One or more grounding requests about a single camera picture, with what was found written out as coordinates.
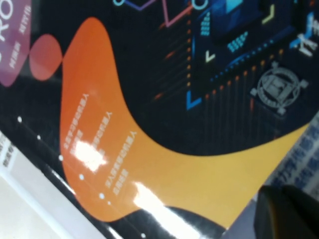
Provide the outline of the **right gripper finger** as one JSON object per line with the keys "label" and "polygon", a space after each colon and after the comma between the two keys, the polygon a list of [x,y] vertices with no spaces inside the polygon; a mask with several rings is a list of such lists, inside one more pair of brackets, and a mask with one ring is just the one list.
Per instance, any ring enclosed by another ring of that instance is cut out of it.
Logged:
{"label": "right gripper finger", "polygon": [[254,232],[257,239],[317,239],[319,202],[292,185],[262,186]]}

